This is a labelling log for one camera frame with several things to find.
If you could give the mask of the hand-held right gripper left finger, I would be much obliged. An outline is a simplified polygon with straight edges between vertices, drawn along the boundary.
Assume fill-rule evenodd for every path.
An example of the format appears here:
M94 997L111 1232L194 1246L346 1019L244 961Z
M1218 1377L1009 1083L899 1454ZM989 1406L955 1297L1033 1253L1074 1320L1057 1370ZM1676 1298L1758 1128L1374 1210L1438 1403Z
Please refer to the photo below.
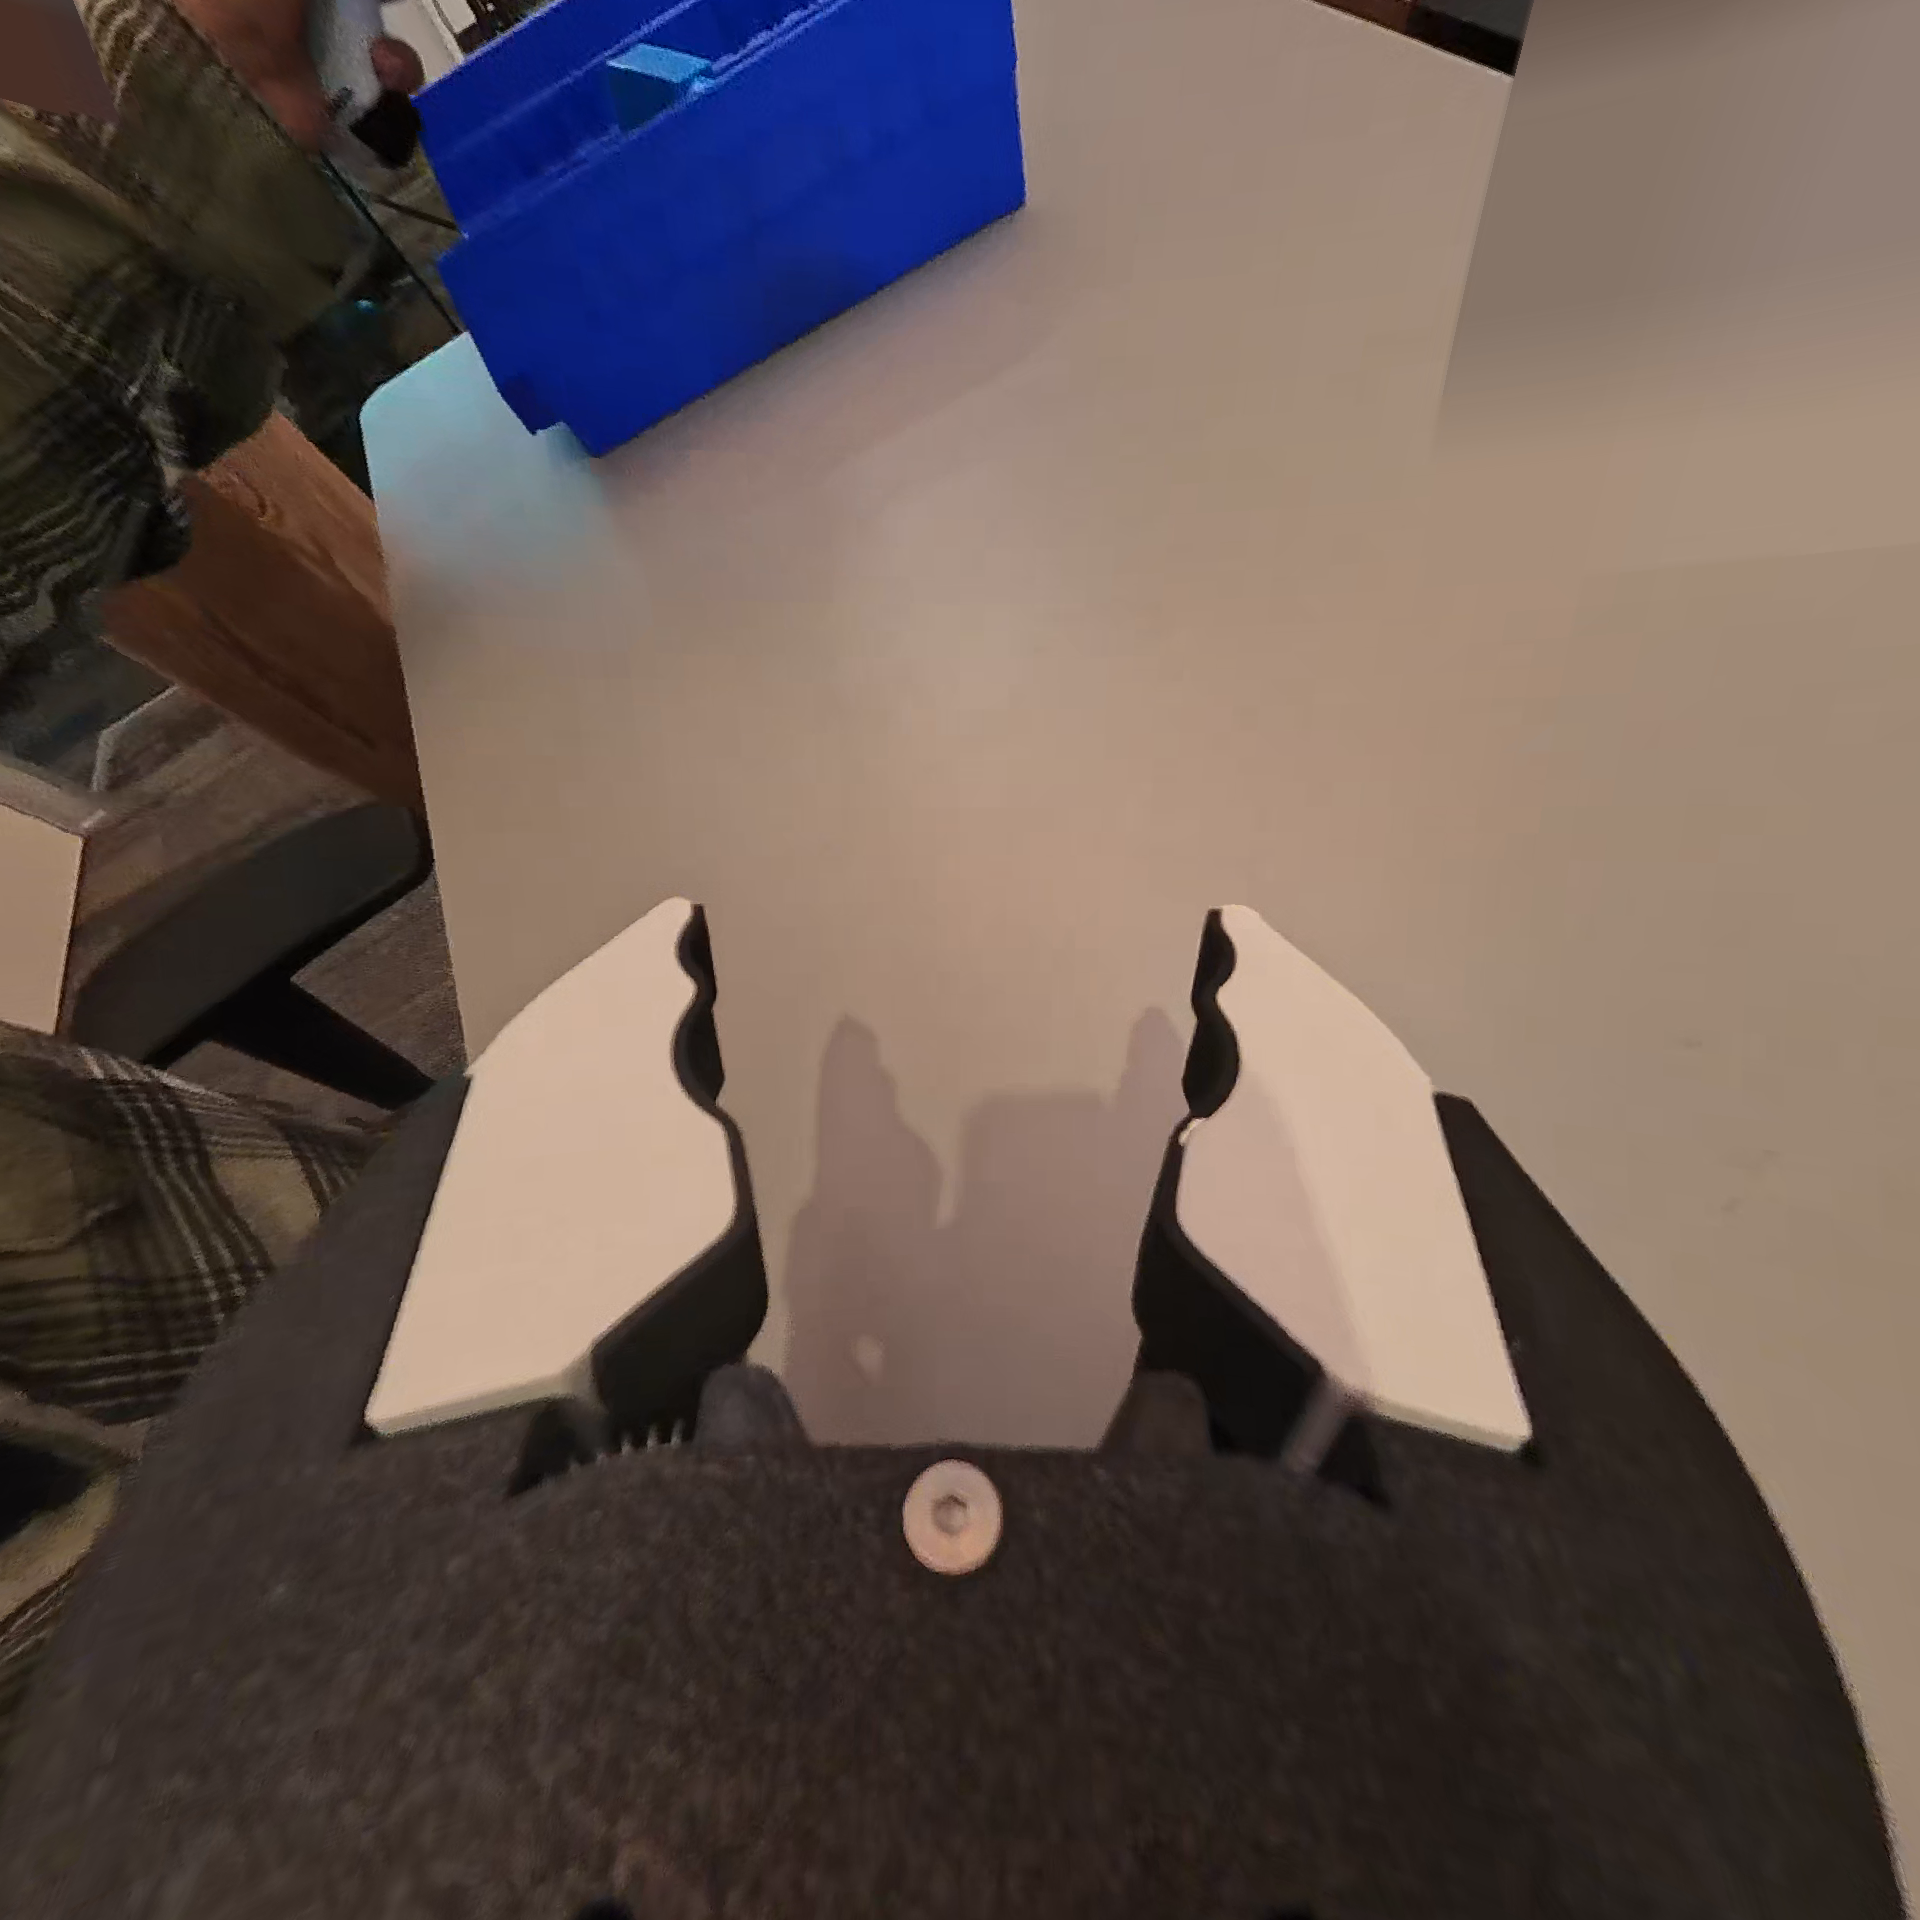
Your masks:
M693 1429L769 1307L745 1144L722 1106L703 911L653 906L541 990L463 1079L388 1346L382 1439L577 1408Z

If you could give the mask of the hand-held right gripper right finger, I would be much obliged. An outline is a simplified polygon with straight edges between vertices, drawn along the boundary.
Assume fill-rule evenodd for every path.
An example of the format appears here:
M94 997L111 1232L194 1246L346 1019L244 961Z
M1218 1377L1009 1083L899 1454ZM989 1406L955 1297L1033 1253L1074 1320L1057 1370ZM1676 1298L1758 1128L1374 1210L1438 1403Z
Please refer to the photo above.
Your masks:
M1220 1456L1369 1467L1379 1426L1532 1446L1433 1082L1250 906L1206 912L1183 1111L1134 1274L1137 1373Z

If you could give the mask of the blue toy block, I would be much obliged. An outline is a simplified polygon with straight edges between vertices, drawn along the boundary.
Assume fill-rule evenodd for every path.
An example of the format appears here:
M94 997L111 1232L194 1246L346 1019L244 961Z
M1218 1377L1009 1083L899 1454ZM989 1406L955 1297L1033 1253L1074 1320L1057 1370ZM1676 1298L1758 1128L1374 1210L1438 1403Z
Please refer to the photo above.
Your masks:
M713 83L713 63L633 41L601 63L609 109L619 133L635 133Z

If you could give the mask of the blue plastic bin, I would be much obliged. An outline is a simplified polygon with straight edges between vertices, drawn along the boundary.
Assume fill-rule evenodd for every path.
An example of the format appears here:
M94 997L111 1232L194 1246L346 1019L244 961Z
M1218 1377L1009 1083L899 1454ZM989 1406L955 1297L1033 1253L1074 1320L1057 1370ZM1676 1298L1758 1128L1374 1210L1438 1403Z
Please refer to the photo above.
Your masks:
M619 133L601 63L713 83ZM1025 203L1011 2L564 2L419 97L439 270L532 435L604 455Z

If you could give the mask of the person's left hand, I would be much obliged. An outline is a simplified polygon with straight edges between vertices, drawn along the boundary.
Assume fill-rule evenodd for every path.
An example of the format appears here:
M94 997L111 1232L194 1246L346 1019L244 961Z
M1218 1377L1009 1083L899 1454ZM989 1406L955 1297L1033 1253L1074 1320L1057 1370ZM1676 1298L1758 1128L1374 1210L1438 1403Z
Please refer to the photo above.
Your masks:
M329 110L321 79L307 50L307 8L314 2L273 2L257 8L257 50L249 55L249 83L263 106L281 122L295 145L309 154L329 149ZM425 85L425 69L413 46L391 37L375 48L387 80Z

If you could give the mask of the wooden pillar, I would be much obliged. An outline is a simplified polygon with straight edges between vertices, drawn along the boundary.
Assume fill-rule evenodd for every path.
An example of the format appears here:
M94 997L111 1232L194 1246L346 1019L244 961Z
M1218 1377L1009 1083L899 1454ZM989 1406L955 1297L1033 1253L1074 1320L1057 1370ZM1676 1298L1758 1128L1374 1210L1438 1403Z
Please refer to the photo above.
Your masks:
M422 818L370 497L269 413L186 477L181 502L181 563L107 594L107 642L307 766Z

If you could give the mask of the white box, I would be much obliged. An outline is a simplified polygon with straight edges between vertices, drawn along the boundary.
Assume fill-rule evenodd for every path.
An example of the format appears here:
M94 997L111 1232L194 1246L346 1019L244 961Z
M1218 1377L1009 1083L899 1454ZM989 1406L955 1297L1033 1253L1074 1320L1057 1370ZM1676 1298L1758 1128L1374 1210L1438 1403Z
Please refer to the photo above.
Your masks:
M66 827L3 806L3 1024L58 1034L82 850Z

